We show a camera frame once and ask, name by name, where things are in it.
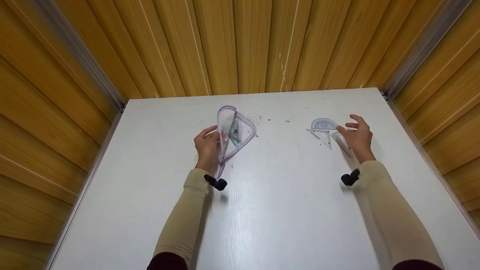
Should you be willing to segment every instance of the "wood grain surface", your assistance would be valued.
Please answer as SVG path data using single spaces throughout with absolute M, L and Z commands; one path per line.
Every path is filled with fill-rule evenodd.
M 0 235 L 53 244 L 70 206 L 0 175 Z
M 154 0 L 187 96 L 212 94 L 192 0 Z
M 480 210 L 480 158 L 449 172 L 445 179 L 467 211 Z
M 99 145 L 0 57 L 0 113 L 85 171 Z
M 420 142 L 428 143 L 479 104 L 479 85 L 480 51 L 477 51 L 407 121 Z
M 418 0 L 367 82 L 384 90 L 393 74 L 434 21 L 446 0 Z
M 86 172 L 0 115 L 0 173 L 73 204 Z
M 115 0 L 161 97 L 184 97 L 177 67 L 152 0 Z
M 52 245 L 0 236 L 0 269 L 42 269 Z
M 311 0 L 273 1 L 266 92 L 291 91 Z
M 101 144 L 109 120 L 3 2 L 0 24 L 2 57 Z
M 390 1 L 360 63 L 348 83 L 348 88 L 363 87 L 367 84 L 416 1 Z
M 264 93 L 272 0 L 234 0 L 234 11 L 239 93 Z
M 143 98 L 86 0 L 55 3 L 123 98 Z
M 480 105 L 424 145 L 441 173 L 446 174 L 480 156 Z
M 113 103 L 98 89 L 93 80 L 86 74 L 77 60 L 70 54 L 62 41 L 53 32 L 48 23 L 41 17 L 29 1 L 4 0 L 25 24 L 30 32 L 40 41 L 49 53 L 57 60 L 77 85 L 85 92 L 103 114 L 112 122 L 117 115 Z
M 233 2 L 195 0 L 212 94 L 238 94 Z
M 389 1 L 353 0 L 319 90 L 346 88 Z
M 155 84 L 113 0 L 87 0 L 95 17 L 145 98 L 159 97 Z
M 350 0 L 312 1 L 293 90 L 320 87 L 349 6 Z
M 410 119 L 429 98 L 440 91 L 440 88 L 455 87 L 460 91 L 460 87 L 456 83 L 449 81 L 450 78 L 457 77 L 457 83 L 468 84 L 464 81 L 468 79 L 464 77 L 468 74 L 460 76 L 455 74 L 463 65 L 469 67 L 462 67 L 460 73 L 480 67 L 476 54 L 480 48 L 479 16 L 480 1 L 473 1 L 448 35 L 438 44 L 399 93 L 395 99 L 395 105 L 406 120 Z

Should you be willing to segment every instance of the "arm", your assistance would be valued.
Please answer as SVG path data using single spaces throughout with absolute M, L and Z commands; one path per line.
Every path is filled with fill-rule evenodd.
M 359 184 L 365 192 L 376 226 L 390 254 L 392 266 L 420 259 L 443 267 L 427 230 L 392 182 L 385 166 L 376 161 L 371 150 L 372 133 L 363 118 L 351 115 L 358 123 L 339 126 L 348 146 L 360 162 Z
M 198 163 L 188 174 L 183 192 L 160 233 L 148 270 L 186 270 L 190 266 L 209 190 L 204 175 L 216 165 L 219 134 L 210 133 L 215 129 L 209 127 L 194 139 Z

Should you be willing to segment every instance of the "finger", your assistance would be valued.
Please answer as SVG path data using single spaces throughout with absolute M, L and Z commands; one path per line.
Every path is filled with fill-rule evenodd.
M 348 136 L 348 131 L 341 125 L 336 126 L 336 129 L 343 137 Z
M 205 128 L 204 130 L 202 130 L 202 132 L 200 132 L 196 138 L 205 138 L 205 136 L 207 136 L 207 134 L 209 134 L 210 132 L 214 131 L 216 129 L 216 125 L 213 125 L 211 127 L 207 127 Z
M 359 127 L 358 123 L 346 123 L 345 126 L 346 127 L 351 127 L 351 128 L 358 128 Z
M 365 125 L 367 124 L 367 122 L 365 122 L 365 120 L 363 119 L 363 117 L 358 116 L 358 115 L 356 115 L 356 114 L 351 114 L 351 115 L 350 115 L 350 118 L 352 118 L 353 120 L 357 121 L 357 122 L 358 122 L 359 124 L 361 124 L 361 125 L 362 125 L 362 124 L 365 124 Z
M 207 140 L 211 139 L 211 140 L 215 140 L 215 141 L 218 140 L 219 138 L 220 138 L 220 134 L 218 132 L 212 132 L 205 137 L 205 139 L 207 139 Z
M 208 139 L 212 140 L 212 141 L 220 141 L 220 133 L 218 132 L 213 132 L 211 134 L 208 135 Z

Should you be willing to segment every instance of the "sleeve cuff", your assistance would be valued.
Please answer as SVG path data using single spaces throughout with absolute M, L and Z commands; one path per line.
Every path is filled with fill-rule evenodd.
M 390 179 L 387 169 L 379 161 L 369 160 L 360 165 L 360 183 L 363 186 Z
M 208 192 L 208 182 L 205 181 L 204 175 L 209 174 L 202 169 L 193 169 L 187 176 L 183 188 L 192 188 L 202 192 Z

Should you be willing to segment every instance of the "metal trim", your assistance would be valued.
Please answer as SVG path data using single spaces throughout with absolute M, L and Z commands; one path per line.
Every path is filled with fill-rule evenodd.
M 85 195 L 85 193 L 87 192 L 88 190 L 88 187 L 90 186 L 92 180 L 93 180 L 93 177 L 95 176 L 95 173 L 103 159 L 103 156 L 108 148 L 108 145 L 110 144 L 110 141 L 113 137 L 113 134 L 115 133 L 115 130 L 117 129 L 117 126 L 120 122 L 120 118 L 122 116 L 122 112 L 119 112 L 117 114 L 117 116 L 115 117 L 115 120 L 113 121 L 112 123 L 112 126 L 110 127 L 110 130 L 108 131 L 107 133 L 107 136 L 105 137 L 105 140 L 103 141 L 103 144 L 102 146 L 100 147 L 100 150 L 98 151 L 98 154 L 92 164 L 92 167 L 90 168 L 90 171 L 85 179 L 85 182 L 84 184 L 82 185 L 82 189 L 80 190 L 80 193 L 78 194 L 77 196 L 77 199 L 75 200 L 75 203 L 72 207 L 72 209 L 70 210 L 70 213 L 69 213 L 69 216 L 66 220 L 66 222 L 64 223 L 63 227 L 62 227 L 62 230 L 61 230 L 61 233 L 59 234 L 56 242 L 55 242 L 55 245 L 52 249 L 52 251 L 50 252 L 50 255 L 48 257 L 48 261 L 46 262 L 45 266 L 44 266 L 44 270 L 50 270 L 52 269 L 53 267 L 53 264 L 55 263 L 55 260 L 57 258 L 57 254 L 58 252 L 60 251 L 60 248 L 61 248 L 61 245 L 63 243 L 63 240 L 65 239 L 65 236 L 67 235 L 67 232 L 68 232 L 68 229 L 71 225 L 71 223 L 73 222 L 73 218 L 75 217 L 75 213 L 77 212 L 81 202 L 82 202 L 82 199 Z
M 397 110 L 395 105 L 391 101 L 387 101 L 387 104 L 388 104 L 388 106 L 390 106 L 390 109 L 392 110 L 393 114 L 396 116 L 396 118 L 398 119 L 398 121 L 402 125 L 403 129 L 405 130 L 407 135 L 410 137 L 410 140 L 415 145 L 415 148 L 417 148 L 417 150 L 419 151 L 419 153 L 422 156 L 425 163 L 427 163 L 427 165 L 430 167 L 430 170 L 435 174 L 438 181 L 440 182 L 440 184 L 444 188 L 445 192 L 450 197 L 453 204 L 455 204 L 456 208 L 458 209 L 458 211 L 460 212 L 460 214 L 464 218 L 467 225 L 470 227 L 471 231 L 475 234 L 477 239 L 480 241 L 480 229 L 477 227 L 477 225 L 475 224 L 475 222 L 473 221 L 472 217 L 467 212 L 467 210 L 463 207 L 462 202 L 458 199 L 456 194 L 453 192 L 452 188 L 447 183 L 447 181 L 445 180 L 442 173 L 438 170 L 437 166 L 432 161 L 430 156 L 427 154 L 427 151 L 425 150 L 425 148 L 423 148 L 423 145 L 417 139 L 417 137 L 415 136 L 415 134 L 413 133 L 413 131 L 410 129 L 409 125 L 407 124 L 407 121 L 405 121 L 405 119 L 402 117 L 402 115 Z
M 448 0 L 412 53 L 390 80 L 386 88 L 389 100 L 393 100 L 398 95 L 471 2 L 472 0 Z
M 55 34 L 57 34 L 70 53 L 83 67 L 85 72 L 96 83 L 98 88 L 102 90 L 118 109 L 121 109 L 122 106 L 126 104 L 125 100 L 112 84 L 108 76 L 103 72 L 98 62 L 77 35 L 67 18 L 56 5 L 55 1 L 30 0 L 30 2 L 36 7 L 50 27 L 52 27 Z

